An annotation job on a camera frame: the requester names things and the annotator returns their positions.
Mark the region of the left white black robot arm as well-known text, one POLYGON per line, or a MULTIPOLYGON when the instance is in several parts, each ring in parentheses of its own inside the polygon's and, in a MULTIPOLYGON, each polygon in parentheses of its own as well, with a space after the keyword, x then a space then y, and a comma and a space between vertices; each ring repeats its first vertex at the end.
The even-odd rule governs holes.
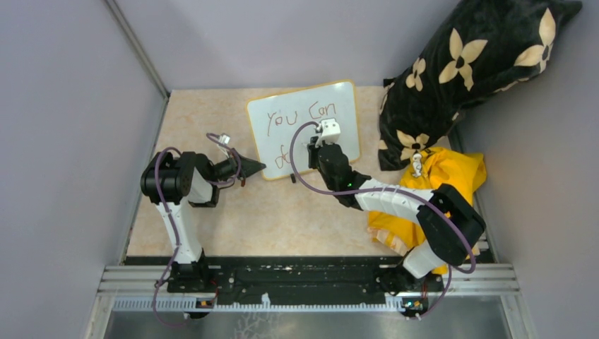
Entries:
POLYGON ((214 208, 220 185, 244 182, 266 165, 235 152, 214 163, 201 153, 158 153, 141 175, 141 192, 157 208, 172 245, 167 271, 158 280, 170 293, 208 292, 214 284, 192 210, 214 208))

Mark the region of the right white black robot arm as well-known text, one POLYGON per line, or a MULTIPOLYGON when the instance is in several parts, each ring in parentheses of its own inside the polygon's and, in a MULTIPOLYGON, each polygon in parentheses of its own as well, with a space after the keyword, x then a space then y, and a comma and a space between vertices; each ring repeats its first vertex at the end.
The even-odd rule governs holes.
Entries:
POLYGON ((461 265, 486 229, 485 221, 450 184, 437 189, 409 189, 384 184, 354 170, 336 143, 320 143, 316 136, 307 145, 309 168, 317 170, 326 195, 342 205, 367 212, 382 212, 420 226, 424 241, 405 254, 398 283, 416 291, 426 275, 444 264, 461 265))

